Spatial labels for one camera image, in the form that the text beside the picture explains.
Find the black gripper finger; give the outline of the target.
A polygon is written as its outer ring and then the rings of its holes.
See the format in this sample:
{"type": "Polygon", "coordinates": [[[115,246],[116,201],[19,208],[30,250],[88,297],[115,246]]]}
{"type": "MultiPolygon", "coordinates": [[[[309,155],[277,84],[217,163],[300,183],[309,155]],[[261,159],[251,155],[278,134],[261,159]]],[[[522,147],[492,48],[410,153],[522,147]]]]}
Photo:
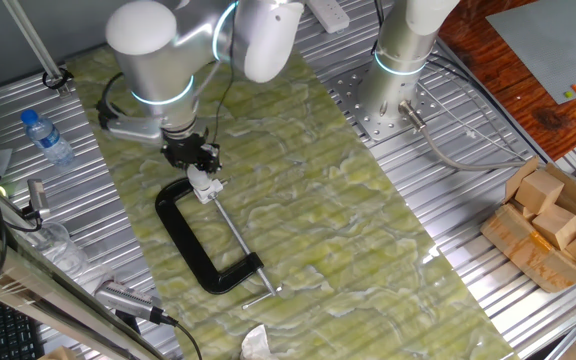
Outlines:
{"type": "Polygon", "coordinates": [[[163,145],[161,148],[161,154],[172,167],[185,170],[188,166],[188,164],[183,160],[182,156],[179,155],[179,151],[175,146],[168,144],[163,145]]]}
{"type": "Polygon", "coordinates": [[[220,145],[216,143],[205,143],[201,147],[200,165],[207,173],[216,173],[221,170],[220,145]]]}

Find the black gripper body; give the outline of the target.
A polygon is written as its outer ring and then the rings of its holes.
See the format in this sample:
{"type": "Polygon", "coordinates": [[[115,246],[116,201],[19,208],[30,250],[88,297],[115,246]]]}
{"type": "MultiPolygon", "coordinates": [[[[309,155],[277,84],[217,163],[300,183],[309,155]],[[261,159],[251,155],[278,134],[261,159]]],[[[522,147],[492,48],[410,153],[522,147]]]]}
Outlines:
{"type": "Polygon", "coordinates": [[[198,170],[202,170],[202,166],[200,165],[200,154],[201,154],[200,147],[203,144],[208,143],[204,136],[200,136],[197,133],[193,133],[189,137],[186,137],[181,140],[175,140],[168,137],[164,137],[164,140],[165,140],[164,145],[168,144],[171,146],[175,146],[178,149],[179,155],[182,156],[183,160],[188,164],[187,168],[190,165],[193,165],[198,170]]]}

